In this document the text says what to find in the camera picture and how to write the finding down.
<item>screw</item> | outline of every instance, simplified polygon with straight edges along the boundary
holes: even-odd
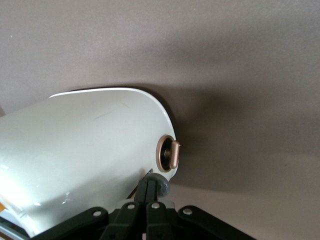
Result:
[[[101,214],[102,214],[101,211],[95,211],[95,212],[93,213],[93,216],[94,216],[94,217],[99,217]]]
[[[134,205],[134,204],[130,204],[130,205],[128,205],[127,208],[128,208],[128,209],[134,209],[134,208],[135,208],[135,205]]]
[[[183,209],[183,213],[185,215],[191,215],[192,214],[192,210],[190,208],[185,208],[185,209]]]
[[[155,202],[155,203],[152,203],[151,207],[152,207],[153,209],[158,209],[158,208],[160,208],[160,204],[157,203],[157,202]]]

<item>glossy white surface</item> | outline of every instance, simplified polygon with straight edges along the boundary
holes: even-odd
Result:
[[[165,134],[175,138],[168,114],[144,91],[54,95],[0,118],[0,201],[31,236],[91,207],[111,212],[150,169],[160,173]]]

